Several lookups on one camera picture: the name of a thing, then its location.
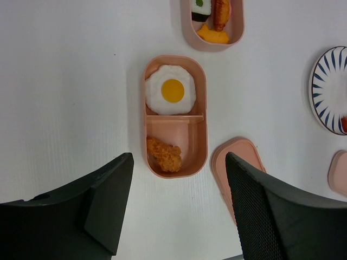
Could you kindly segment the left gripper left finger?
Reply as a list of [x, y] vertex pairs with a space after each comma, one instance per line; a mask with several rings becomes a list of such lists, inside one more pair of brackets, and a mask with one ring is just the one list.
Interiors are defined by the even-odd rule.
[[31, 200], [1, 204], [1, 259], [111, 259], [133, 176], [124, 153]]

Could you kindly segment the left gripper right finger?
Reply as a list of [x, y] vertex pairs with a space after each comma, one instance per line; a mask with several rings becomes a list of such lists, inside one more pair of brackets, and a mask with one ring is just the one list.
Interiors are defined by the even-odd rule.
[[303, 191], [226, 155], [244, 259], [346, 259], [346, 202]]

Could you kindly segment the orange toy fried shrimp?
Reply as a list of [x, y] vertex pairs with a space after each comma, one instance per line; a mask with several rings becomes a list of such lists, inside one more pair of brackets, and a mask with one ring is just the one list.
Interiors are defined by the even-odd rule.
[[178, 172], [182, 167], [181, 149], [155, 137], [146, 138], [147, 152], [164, 172]]

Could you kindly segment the striped round plate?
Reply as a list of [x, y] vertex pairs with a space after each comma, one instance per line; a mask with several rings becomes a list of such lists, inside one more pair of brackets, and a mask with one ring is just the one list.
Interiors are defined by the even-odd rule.
[[328, 49], [315, 62], [308, 86], [309, 102], [318, 123], [329, 132], [346, 136], [346, 46]]

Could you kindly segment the white fried egg toy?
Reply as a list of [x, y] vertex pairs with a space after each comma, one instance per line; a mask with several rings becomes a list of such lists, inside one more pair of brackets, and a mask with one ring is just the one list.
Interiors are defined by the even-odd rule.
[[186, 114], [196, 101], [193, 76], [181, 66], [160, 66], [145, 80], [145, 88], [146, 105], [159, 115]]

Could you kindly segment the yellow toy chicken drumstick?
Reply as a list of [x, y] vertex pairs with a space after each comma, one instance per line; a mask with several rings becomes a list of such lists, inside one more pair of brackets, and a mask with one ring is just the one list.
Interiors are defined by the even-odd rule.
[[196, 33], [201, 39], [209, 43], [217, 43], [217, 44], [229, 43], [229, 37], [226, 32], [209, 29], [209, 27], [206, 24], [204, 24], [201, 27], [201, 29], [198, 30]]

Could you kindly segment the black white sushi roll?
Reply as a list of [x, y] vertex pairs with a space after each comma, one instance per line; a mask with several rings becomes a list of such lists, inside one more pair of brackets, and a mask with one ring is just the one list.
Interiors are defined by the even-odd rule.
[[205, 22], [211, 13], [211, 0], [191, 0], [191, 16], [193, 21]]

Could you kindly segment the brown toy sausage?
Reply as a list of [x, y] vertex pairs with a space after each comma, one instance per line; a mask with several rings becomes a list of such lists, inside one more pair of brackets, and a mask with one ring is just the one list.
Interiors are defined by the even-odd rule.
[[345, 133], [347, 133], [347, 116], [342, 117], [340, 122], [341, 122], [342, 130]]

